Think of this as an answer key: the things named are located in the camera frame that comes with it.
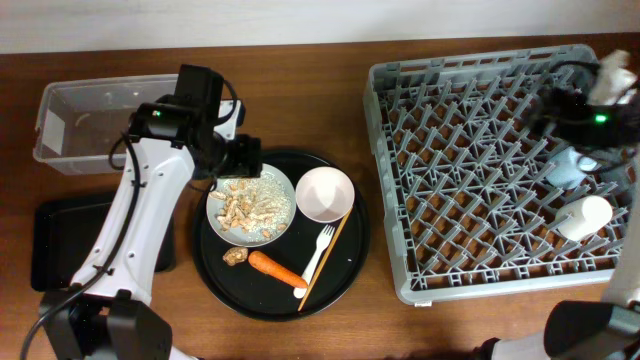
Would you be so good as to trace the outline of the cream plastic cup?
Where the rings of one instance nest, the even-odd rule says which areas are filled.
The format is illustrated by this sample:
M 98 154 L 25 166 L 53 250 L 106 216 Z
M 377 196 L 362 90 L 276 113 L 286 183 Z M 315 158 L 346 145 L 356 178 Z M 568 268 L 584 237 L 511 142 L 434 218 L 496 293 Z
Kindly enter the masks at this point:
M 585 196 L 557 211 L 556 218 L 564 219 L 557 231 L 568 240 L 580 241 L 599 231 L 612 217 L 613 208 L 605 198 L 596 195 Z

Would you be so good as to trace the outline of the light blue plastic cup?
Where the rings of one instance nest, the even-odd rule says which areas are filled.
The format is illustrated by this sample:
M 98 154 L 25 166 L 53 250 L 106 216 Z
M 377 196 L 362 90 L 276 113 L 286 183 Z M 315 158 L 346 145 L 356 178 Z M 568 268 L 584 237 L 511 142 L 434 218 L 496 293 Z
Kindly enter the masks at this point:
M 545 180 L 556 188 L 571 190 L 580 185 L 587 173 L 596 170 L 599 164 L 592 158 L 584 156 L 574 147 L 567 147 L 552 156 L 549 163 L 551 171 Z

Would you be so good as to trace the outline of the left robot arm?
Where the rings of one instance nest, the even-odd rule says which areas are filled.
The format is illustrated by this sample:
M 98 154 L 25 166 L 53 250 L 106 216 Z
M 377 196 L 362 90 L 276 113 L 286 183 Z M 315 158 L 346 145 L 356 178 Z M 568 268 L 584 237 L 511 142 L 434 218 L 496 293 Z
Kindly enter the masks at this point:
M 42 298 L 22 358 L 40 329 L 59 359 L 185 358 L 171 326 L 150 307 L 157 257 L 191 180 L 259 175 L 259 140 L 235 132 L 244 113 L 239 100 L 206 105 L 165 96 L 132 114 L 120 139 L 122 178 L 104 225 L 70 287 Z

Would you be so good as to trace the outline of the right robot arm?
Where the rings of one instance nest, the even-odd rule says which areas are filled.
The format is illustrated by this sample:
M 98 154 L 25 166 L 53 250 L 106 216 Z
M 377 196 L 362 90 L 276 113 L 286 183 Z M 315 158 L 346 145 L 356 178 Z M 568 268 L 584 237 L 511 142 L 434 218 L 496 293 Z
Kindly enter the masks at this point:
M 592 105 L 583 95 L 552 90 L 528 116 L 527 125 L 552 131 L 588 150 L 639 146 L 639 97 Z M 637 359 L 639 357 L 639 197 L 622 255 L 600 302 L 562 301 L 543 332 L 528 337 L 489 339 L 474 359 Z

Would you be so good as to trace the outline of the pink bowl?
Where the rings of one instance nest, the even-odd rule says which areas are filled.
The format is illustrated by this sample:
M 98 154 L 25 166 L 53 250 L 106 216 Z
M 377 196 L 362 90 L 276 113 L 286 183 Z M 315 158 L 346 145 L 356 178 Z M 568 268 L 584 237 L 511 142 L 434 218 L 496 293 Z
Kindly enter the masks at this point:
M 310 220 L 332 223 L 343 218 L 355 202 L 355 186 L 341 170 L 323 166 L 307 171 L 295 188 L 298 209 Z

